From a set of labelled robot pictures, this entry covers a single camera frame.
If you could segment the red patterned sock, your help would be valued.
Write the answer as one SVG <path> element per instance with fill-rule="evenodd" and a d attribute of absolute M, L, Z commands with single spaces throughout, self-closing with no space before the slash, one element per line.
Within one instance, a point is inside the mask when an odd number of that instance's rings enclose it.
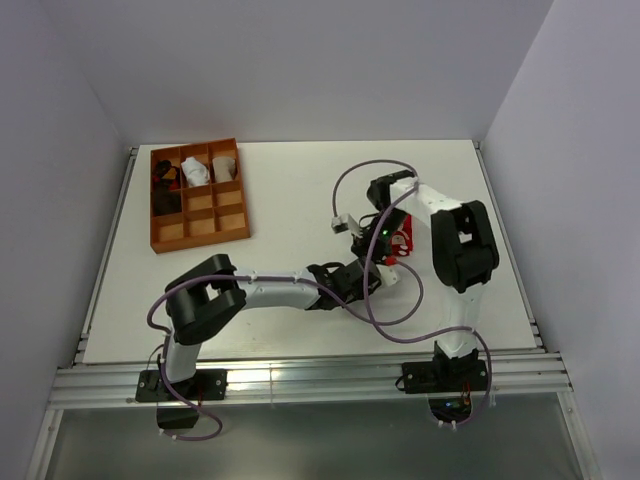
<path fill-rule="evenodd" d="M 391 238 L 392 255 L 395 257 L 407 257 L 414 249 L 412 217 L 408 215 L 401 227 Z"/>

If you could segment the dark brown striped sock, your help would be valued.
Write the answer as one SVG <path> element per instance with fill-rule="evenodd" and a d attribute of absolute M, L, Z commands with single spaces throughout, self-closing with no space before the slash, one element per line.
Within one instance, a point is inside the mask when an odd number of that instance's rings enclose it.
<path fill-rule="evenodd" d="M 151 193 L 151 207 L 154 217 L 182 212 L 179 190 L 156 189 Z"/>

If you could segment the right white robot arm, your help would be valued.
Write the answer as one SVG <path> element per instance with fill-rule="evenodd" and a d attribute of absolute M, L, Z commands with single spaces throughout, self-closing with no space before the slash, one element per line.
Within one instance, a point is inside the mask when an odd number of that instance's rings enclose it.
<path fill-rule="evenodd" d="M 362 291 L 368 319 L 383 338 L 396 344 L 433 338 L 434 352 L 444 356 L 433 365 L 434 381 L 443 389 L 455 389 L 468 374 L 463 360 L 472 358 L 483 345 L 477 332 L 480 301 L 499 266 L 487 209 L 479 200 L 452 199 L 420 182 L 409 170 L 372 180 L 366 196 L 378 215 L 365 229 L 363 238 L 353 240 L 352 252 L 362 259 Z M 375 265 L 391 255 L 391 235 L 408 216 L 430 231 L 432 265 L 446 294 L 438 330 L 402 339 L 385 332 L 374 318 L 368 276 Z"/>

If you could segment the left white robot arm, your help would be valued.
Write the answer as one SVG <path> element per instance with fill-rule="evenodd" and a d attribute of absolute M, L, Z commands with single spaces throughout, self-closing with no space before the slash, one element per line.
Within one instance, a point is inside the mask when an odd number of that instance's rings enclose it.
<path fill-rule="evenodd" d="M 288 307 L 329 311 L 362 300 L 382 285 L 377 267 L 364 274 L 365 259 L 349 264 L 312 264 L 301 270 L 260 274 L 238 269 L 226 254 L 216 254 L 165 287 L 163 299 L 171 321 L 165 369 L 159 388 L 172 399 L 183 399 L 195 386 L 197 358 L 212 339 L 243 310 Z"/>

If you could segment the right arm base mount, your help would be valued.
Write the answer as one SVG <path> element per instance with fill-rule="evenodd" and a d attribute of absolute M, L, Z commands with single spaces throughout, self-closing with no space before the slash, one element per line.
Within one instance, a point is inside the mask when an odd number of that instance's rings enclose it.
<path fill-rule="evenodd" d="M 472 400 L 474 392 L 484 394 L 478 408 L 487 404 L 492 380 L 491 363 L 479 357 L 476 347 L 463 357 L 450 358 L 435 343 L 430 360 L 401 365 L 401 375 L 394 386 L 407 395 L 427 395 L 430 414 L 438 426 L 456 430 L 477 411 Z"/>

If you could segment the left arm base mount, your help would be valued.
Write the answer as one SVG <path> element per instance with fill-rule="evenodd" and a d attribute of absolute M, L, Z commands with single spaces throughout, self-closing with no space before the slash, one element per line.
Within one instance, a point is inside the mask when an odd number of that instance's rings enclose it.
<path fill-rule="evenodd" d="M 202 405 L 204 401 L 221 401 L 225 397 L 227 387 L 227 371 L 224 369 L 197 370 L 187 380 L 174 383 L 174 390 L 185 399 Z M 157 369 L 143 370 L 138 378 L 135 393 L 137 403 L 166 403 L 177 401 L 177 398 L 163 384 Z M 169 431 L 186 431 L 193 428 L 199 414 L 183 404 L 183 408 L 158 407 L 156 422 L 159 428 Z"/>

